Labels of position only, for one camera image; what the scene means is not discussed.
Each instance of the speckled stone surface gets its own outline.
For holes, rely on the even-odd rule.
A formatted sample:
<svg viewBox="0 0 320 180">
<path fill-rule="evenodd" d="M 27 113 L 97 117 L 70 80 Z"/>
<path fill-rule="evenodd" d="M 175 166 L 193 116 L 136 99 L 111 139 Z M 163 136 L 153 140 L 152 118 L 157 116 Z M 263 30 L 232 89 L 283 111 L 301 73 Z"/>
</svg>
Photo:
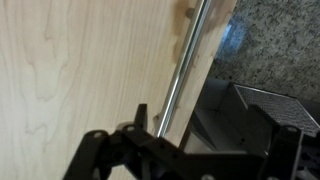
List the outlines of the speckled stone surface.
<svg viewBox="0 0 320 180">
<path fill-rule="evenodd" d="M 320 1 L 238 0 L 209 77 L 320 102 Z"/>
</svg>

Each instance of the black mechanism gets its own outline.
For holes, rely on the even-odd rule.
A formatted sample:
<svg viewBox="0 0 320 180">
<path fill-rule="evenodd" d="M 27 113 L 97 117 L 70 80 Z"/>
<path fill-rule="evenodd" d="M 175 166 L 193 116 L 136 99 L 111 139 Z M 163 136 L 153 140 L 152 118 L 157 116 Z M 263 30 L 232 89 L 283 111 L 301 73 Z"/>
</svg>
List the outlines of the black mechanism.
<svg viewBox="0 0 320 180">
<path fill-rule="evenodd" d="M 108 179 L 112 167 L 125 165 L 136 179 L 296 179 L 308 169 L 319 178 L 320 134 L 310 137 L 294 126 L 277 126 L 252 106 L 247 118 L 265 117 L 272 134 L 268 155 L 185 154 L 163 138 L 146 132 L 147 105 L 141 104 L 132 125 L 109 135 L 103 130 L 84 135 L 64 180 Z"/>
</svg>

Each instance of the granite countertop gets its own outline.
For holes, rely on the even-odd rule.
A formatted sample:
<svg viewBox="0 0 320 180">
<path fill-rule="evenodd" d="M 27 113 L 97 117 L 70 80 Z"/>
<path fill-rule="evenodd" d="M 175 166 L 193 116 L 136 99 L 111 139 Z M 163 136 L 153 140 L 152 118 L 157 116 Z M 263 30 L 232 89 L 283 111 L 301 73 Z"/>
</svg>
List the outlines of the granite countertop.
<svg viewBox="0 0 320 180">
<path fill-rule="evenodd" d="M 238 0 L 209 77 L 320 102 L 320 1 Z"/>
</svg>

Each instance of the wooden board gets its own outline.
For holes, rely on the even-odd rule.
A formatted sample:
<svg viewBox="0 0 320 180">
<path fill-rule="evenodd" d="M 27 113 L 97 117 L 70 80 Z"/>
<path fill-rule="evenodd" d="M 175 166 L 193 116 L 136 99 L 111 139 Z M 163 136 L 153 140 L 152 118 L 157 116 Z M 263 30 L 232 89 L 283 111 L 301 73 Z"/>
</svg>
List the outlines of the wooden board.
<svg viewBox="0 0 320 180">
<path fill-rule="evenodd" d="M 148 103 L 152 129 L 186 32 L 185 11 L 192 4 L 187 0 L 3 0 L 0 179 L 61 179 L 85 132 L 112 133 L 119 123 L 133 120 L 139 103 Z M 213 13 L 214 19 L 208 21 L 215 23 L 205 33 L 208 39 L 201 43 L 191 69 L 195 77 L 190 76 L 186 84 L 194 87 L 183 92 L 175 115 L 183 123 L 233 6 L 234 0 L 215 1 L 215 9 L 223 15 Z M 114 179 L 127 177 L 120 171 Z"/>
</svg>

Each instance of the metal rod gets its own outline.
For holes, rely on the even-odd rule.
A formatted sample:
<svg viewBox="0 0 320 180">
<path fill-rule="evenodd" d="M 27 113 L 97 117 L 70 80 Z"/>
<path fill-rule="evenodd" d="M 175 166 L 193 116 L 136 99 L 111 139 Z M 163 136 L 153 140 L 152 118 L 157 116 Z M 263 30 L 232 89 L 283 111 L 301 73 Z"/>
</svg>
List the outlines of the metal rod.
<svg viewBox="0 0 320 180">
<path fill-rule="evenodd" d="M 166 133 L 210 3 L 211 0 L 198 0 L 196 4 L 178 64 L 174 71 L 162 111 L 159 114 L 159 126 L 156 130 L 157 137 L 163 137 Z"/>
</svg>

